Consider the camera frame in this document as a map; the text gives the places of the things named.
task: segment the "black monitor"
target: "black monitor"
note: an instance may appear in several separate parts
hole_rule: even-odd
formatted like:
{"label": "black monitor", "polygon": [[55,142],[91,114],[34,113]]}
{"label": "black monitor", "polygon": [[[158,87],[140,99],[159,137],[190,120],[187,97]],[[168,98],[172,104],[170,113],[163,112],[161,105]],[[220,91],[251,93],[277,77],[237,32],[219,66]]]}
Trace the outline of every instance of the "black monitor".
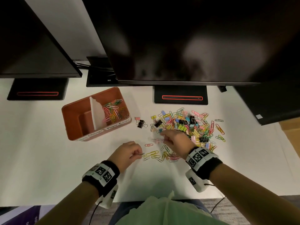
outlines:
{"label": "black monitor", "polygon": [[[66,85],[66,78],[81,77],[80,70],[25,0],[4,0],[0,16],[0,78],[18,78],[13,83],[16,91],[11,91],[11,96],[19,95],[22,100],[62,99],[64,92],[56,95],[58,90],[65,88],[62,84]],[[24,88],[24,85],[30,85],[31,88]],[[45,93],[38,95],[37,90],[54,90],[54,93],[48,96]]]}
{"label": "black monitor", "polygon": [[273,57],[300,31],[300,0],[83,2],[118,81],[127,84],[269,81]]}

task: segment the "wristband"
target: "wristband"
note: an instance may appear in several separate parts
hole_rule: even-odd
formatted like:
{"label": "wristband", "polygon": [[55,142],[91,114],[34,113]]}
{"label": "wristband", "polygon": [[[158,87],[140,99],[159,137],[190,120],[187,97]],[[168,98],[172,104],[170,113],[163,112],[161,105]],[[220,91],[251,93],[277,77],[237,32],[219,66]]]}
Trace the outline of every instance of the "wristband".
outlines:
{"label": "wristband", "polygon": [[186,162],[201,179],[209,180],[210,173],[222,163],[218,155],[205,147],[194,147],[186,158]]}
{"label": "wristband", "polygon": [[111,161],[105,160],[96,164],[83,176],[82,181],[87,181],[98,190],[99,197],[105,197],[117,184],[120,171]]}

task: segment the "monitor stand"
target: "monitor stand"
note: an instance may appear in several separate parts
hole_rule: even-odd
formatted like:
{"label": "monitor stand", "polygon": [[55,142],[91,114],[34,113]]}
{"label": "monitor stand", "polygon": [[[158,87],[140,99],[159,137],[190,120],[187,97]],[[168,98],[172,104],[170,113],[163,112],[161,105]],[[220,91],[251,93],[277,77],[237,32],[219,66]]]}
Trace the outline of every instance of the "monitor stand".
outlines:
{"label": "monitor stand", "polygon": [[206,86],[195,85],[155,85],[155,103],[207,105]]}
{"label": "monitor stand", "polygon": [[7,100],[63,100],[68,78],[15,79]]}

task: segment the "white desk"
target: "white desk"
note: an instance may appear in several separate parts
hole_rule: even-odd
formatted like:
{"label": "white desk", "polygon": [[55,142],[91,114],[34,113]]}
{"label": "white desk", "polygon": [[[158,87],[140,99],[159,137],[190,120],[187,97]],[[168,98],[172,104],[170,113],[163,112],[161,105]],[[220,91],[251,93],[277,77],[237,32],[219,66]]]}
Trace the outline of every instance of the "white desk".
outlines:
{"label": "white desk", "polygon": [[[70,79],[63,101],[7,101],[13,79],[0,80],[0,206],[57,204],[81,182],[85,171],[122,143],[150,143],[150,126],[140,129],[135,121],[88,142],[68,140],[62,106],[107,89],[85,87],[83,72],[81,79]],[[220,93],[216,86],[209,86],[208,106],[183,107],[209,113],[209,122],[224,120],[226,142],[214,139],[215,153],[224,163],[278,195],[300,194],[300,159],[279,124],[260,126],[235,90],[227,89]],[[182,107],[154,104],[149,86],[120,90],[131,116],[147,124],[161,110]],[[159,150],[156,145],[143,148],[144,152]],[[182,159],[175,163],[139,160],[120,175],[115,201],[167,196],[172,190],[177,199],[221,197],[215,187],[197,193],[185,177],[188,169]]]}

